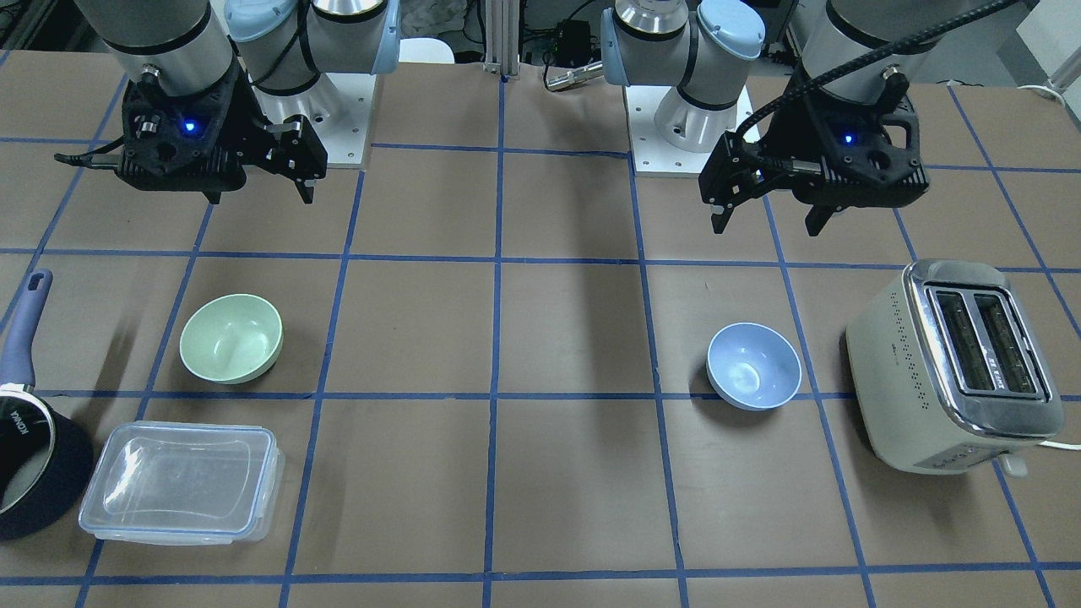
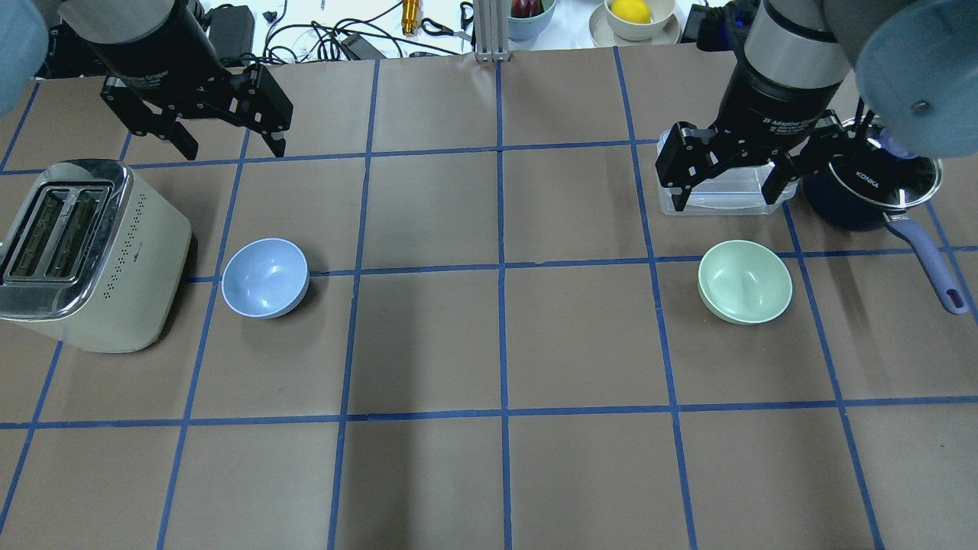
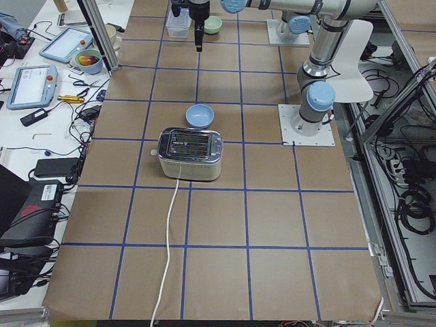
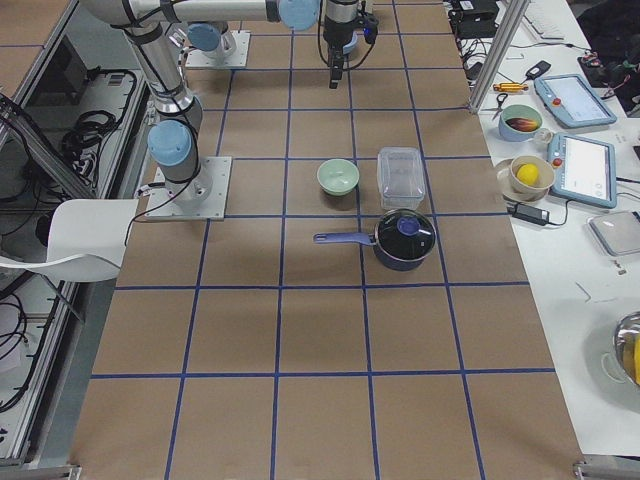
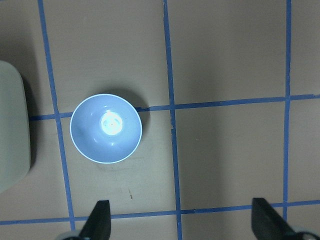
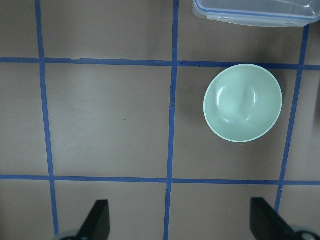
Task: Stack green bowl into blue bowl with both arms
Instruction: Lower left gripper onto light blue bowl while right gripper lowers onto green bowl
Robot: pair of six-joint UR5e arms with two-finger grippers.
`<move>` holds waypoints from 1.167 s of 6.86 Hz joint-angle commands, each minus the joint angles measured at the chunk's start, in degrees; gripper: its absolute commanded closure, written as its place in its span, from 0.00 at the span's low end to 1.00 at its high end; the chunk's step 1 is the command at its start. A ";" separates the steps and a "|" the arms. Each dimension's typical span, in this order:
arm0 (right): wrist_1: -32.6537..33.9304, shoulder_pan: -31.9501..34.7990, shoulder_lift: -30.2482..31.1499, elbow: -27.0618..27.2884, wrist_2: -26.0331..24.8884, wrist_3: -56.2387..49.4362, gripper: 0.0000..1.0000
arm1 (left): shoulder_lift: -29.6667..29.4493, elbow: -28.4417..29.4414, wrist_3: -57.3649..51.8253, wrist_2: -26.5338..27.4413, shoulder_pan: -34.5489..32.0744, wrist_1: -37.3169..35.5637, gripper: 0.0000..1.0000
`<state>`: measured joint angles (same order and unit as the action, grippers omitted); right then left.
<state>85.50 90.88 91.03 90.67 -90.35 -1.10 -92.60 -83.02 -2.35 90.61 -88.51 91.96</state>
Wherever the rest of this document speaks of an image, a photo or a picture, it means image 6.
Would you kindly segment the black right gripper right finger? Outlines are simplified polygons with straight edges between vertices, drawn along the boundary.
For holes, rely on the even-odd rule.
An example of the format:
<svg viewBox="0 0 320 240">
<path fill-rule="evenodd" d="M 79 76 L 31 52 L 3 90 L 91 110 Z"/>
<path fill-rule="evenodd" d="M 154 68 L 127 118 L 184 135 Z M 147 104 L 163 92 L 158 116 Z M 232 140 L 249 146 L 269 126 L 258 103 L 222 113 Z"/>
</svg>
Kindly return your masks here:
<svg viewBox="0 0 320 240">
<path fill-rule="evenodd" d="M 256 240 L 299 240 L 295 232 L 262 197 L 250 200 L 250 230 Z"/>
</svg>

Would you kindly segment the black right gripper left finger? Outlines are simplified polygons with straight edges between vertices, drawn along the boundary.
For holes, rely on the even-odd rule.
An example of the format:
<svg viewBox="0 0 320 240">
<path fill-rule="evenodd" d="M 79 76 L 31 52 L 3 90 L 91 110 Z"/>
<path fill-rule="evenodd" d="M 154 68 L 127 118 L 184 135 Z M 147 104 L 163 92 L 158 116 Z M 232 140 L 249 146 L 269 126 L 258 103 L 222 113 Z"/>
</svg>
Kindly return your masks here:
<svg viewBox="0 0 320 240">
<path fill-rule="evenodd" d="M 97 200 L 76 237 L 78 240 L 107 240 L 110 228 L 109 202 Z"/>
</svg>

